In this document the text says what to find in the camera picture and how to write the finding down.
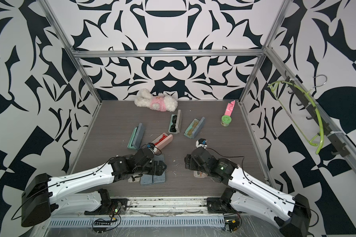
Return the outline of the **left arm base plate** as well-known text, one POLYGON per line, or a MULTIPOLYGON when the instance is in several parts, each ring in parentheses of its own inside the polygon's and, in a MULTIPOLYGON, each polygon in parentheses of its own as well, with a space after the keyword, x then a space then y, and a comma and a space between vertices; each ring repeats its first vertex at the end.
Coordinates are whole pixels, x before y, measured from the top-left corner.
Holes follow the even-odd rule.
POLYGON ((115 212, 126 210, 128 204, 127 198, 110 198, 100 202, 100 206, 94 211, 85 211, 84 215, 110 215, 115 212))

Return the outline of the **grey case tortoise sunglasses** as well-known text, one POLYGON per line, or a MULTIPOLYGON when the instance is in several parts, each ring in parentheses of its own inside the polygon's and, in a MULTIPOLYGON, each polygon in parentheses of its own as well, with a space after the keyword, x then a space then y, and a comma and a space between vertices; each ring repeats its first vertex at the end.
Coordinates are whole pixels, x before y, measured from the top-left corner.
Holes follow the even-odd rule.
POLYGON ((152 184, 153 184, 153 175, 146 175, 146 174, 144 174, 144 175, 140 178, 140 184, 141 184, 142 186, 152 185, 152 184))

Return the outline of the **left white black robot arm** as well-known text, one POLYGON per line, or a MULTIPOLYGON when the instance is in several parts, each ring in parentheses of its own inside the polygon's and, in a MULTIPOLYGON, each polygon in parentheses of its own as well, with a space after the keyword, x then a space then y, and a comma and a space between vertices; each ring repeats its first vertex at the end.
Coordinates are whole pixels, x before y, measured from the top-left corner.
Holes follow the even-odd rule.
POLYGON ((131 177, 161 176, 166 168, 163 161, 155 160, 152 150, 142 148, 133 155, 112 157, 104 164, 82 172, 60 177, 49 177, 46 173, 37 175, 21 196, 21 226, 32 227, 63 212, 110 214, 117 207, 107 190, 86 194, 83 191, 131 177))

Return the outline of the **beige case yellow glasses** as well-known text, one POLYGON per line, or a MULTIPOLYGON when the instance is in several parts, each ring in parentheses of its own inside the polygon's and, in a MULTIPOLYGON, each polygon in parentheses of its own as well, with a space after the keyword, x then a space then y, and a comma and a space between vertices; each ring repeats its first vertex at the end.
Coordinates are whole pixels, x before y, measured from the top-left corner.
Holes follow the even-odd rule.
POLYGON ((130 177, 128 183, 137 183, 140 182, 140 177, 130 177))

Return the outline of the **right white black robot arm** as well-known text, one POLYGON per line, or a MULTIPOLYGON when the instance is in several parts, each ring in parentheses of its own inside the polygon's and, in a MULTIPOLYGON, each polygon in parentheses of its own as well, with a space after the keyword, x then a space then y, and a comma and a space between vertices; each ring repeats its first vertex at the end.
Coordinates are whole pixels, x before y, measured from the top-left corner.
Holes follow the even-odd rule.
POLYGON ((217 159, 203 147, 185 157, 185 168, 227 186, 218 200, 207 205, 210 212, 243 212, 271 223, 285 237, 307 236, 312 214, 305 196, 276 190, 252 177, 241 165, 226 158, 217 159))

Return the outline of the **pink case brown glasses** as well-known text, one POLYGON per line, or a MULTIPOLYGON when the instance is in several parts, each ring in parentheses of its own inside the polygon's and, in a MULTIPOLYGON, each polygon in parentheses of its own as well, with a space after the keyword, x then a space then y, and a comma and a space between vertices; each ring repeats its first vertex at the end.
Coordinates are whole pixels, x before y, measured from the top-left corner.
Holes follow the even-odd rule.
POLYGON ((201 172, 201 171, 194 171, 193 172, 195 178, 206 178, 208 175, 201 172))

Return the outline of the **grey case white sunglasses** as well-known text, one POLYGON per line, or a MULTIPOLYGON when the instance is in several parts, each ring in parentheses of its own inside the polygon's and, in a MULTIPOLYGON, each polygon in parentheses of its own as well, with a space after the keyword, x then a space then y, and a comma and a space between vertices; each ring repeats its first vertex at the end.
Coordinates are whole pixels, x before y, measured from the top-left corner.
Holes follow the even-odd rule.
MULTIPOLYGON (((154 157, 155 161, 165 161, 164 155, 159 155, 154 157)), ((166 182, 165 172, 161 176, 153 176, 153 184, 163 184, 166 182)))

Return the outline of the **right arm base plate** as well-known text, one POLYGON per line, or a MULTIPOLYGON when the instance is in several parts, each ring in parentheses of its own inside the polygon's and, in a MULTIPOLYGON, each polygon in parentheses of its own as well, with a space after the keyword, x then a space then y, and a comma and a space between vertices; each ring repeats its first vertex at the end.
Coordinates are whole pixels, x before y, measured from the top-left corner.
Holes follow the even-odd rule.
POLYGON ((242 211, 237 211, 230 204, 230 197, 220 197, 220 198, 210 198, 206 199, 207 201, 207 210, 209 213, 217 214, 240 214, 242 211))

